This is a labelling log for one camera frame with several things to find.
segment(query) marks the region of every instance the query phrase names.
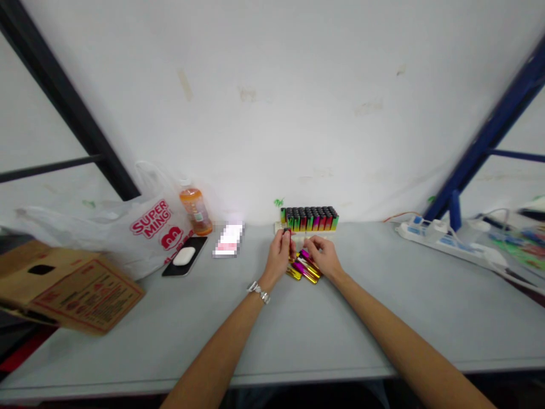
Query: finger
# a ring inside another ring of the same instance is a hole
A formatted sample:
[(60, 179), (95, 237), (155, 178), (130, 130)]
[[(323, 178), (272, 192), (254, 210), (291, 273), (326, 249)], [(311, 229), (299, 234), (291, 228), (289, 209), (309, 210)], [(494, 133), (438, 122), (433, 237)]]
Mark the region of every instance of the finger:
[(290, 248), (290, 254), (291, 254), (291, 258), (295, 259), (297, 257), (297, 245), (295, 244), (295, 242), (292, 240), (291, 241), (291, 248)]
[(272, 240), (272, 243), (271, 243), (271, 249), (275, 249), (277, 253), (280, 252), (280, 244), (282, 242), (282, 233), (283, 232), (284, 231), (282, 229), (277, 231), (276, 234), (274, 235), (274, 239)]
[(312, 258), (317, 260), (317, 258), (320, 256), (320, 251), (314, 245), (312, 238), (308, 239), (305, 244), (307, 245), (308, 252), (311, 254)]
[(291, 234), (289, 231), (284, 232), (284, 235), (282, 237), (282, 249), (280, 250), (280, 254), (284, 254), (286, 257), (290, 255), (290, 241), (291, 241)]
[(312, 244), (314, 244), (318, 249), (323, 249), (328, 243), (325, 238), (316, 235), (312, 236), (309, 241), (311, 241)]

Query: person's left hand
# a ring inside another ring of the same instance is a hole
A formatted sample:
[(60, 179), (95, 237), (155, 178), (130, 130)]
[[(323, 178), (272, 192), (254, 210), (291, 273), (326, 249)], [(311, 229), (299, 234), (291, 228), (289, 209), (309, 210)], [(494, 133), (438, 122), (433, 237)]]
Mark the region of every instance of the person's left hand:
[(295, 258), (295, 242), (290, 240), (291, 232), (279, 230), (276, 232), (269, 248), (269, 258), (265, 271), (259, 279), (259, 286), (263, 291), (270, 293), (275, 284), (282, 278), (288, 268), (288, 259)]

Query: plastic bottle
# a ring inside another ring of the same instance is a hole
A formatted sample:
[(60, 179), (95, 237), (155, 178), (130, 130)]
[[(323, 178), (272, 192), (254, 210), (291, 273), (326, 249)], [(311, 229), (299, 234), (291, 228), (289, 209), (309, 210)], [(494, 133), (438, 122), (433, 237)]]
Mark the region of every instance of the plastic bottle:
[(204, 206), (203, 194), (191, 184), (189, 178), (180, 179), (180, 185), (182, 186), (180, 200), (193, 226), (193, 233), (197, 236), (206, 236), (212, 233), (212, 222), (208, 218), (208, 212)]

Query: white power strip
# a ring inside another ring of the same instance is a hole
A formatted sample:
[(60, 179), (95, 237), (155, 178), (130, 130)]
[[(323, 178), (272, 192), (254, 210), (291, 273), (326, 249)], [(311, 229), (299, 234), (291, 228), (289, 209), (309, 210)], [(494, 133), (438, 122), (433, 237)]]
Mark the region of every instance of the white power strip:
[(444, 235), (435, 242), (426, 241), (426, 229), (425, 226), (419, 225), (415, 227), (407, 222), (403, 222), (399, 227), (396, 227), (396, 231), (404, 239), (415, 241), (443, 253), (462, 258), (485, 267), (486, 269), (490, 270), (492, 268), (490, 263), (493, 263), (500, 269), (505, 269), (509, 266), (498, 250), (487, 246), (473, 243), (471, 244), (473, 248), (470, 248), (457, 242), (456, 239), (450, 235)]

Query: wristwatch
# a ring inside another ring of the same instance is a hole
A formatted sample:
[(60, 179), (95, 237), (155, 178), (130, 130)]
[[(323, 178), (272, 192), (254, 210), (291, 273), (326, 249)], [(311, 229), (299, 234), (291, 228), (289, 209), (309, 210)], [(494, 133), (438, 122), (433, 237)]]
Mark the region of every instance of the wristwatch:
[(269, 301), (271, 301), (271, 298), (269, 297), (269, 295), (266, 292), (261, 291), (261, 287), (259, 286), (259, 284), (257, 284), (257, 281), (254, 281), (252, 284), (250, 284), (248, 286), (248, 288), (246, 289), (246, 292), (247, 293), (253, 293), (253, 292), (258, 293), (261, 296), (261, 299), (263, 300), (265, 305), (267, 305), (269, 303)]

